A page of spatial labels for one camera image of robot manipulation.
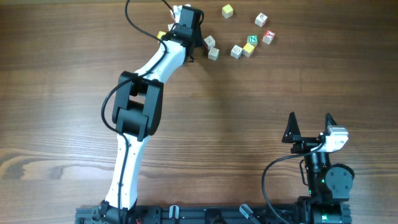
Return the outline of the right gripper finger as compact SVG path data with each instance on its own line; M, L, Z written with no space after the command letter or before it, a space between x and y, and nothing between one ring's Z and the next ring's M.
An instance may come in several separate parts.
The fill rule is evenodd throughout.
M285 133L282 136L283 143L295 143L301 141L301 133L297 123L297 119L294 112L289 114L287 127Z
M336 126L336 125L337 125L337 123L333 119L332 115L330 113L327 113L325 115L325 129L328 129L331 126Z

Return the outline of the yellow top wooden block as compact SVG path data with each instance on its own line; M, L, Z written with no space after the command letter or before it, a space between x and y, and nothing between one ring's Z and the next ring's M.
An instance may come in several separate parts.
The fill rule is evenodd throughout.
M246 57L250 57L254 52L255 46L250 44L249 42L243 47L243 55Z

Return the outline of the green N letter block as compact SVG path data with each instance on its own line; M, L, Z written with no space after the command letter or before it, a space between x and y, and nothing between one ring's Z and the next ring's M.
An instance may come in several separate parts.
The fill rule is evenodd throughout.
M258 38L257 35L249 35L247 38L247 43L253 45L254 47L257 46Z

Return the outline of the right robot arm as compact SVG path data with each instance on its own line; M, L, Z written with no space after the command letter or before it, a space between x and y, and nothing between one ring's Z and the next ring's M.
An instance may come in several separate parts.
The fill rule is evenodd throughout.
M303 137L294 112L289 114L283 143L292 143L292 154L304 154L300 167L308 197L294 203L293 223L352 222L347 201L353 187L354 171L344 164L332 164L330 154L339 151L348 141L348 130L338 125L331 114L325 116L325 130L317 137Z

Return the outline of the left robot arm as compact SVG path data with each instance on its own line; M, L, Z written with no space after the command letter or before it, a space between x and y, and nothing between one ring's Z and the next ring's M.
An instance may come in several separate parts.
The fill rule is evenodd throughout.
M160 124L164 85L202 45L204 12L182 6L172 28L157 38L159 49L134 73L124 71L118 84L108 93L102 109L113 96L110 130L117 134L118 153L111 187L99 207L103 223L140 223L135 211L139 170L150 137Z

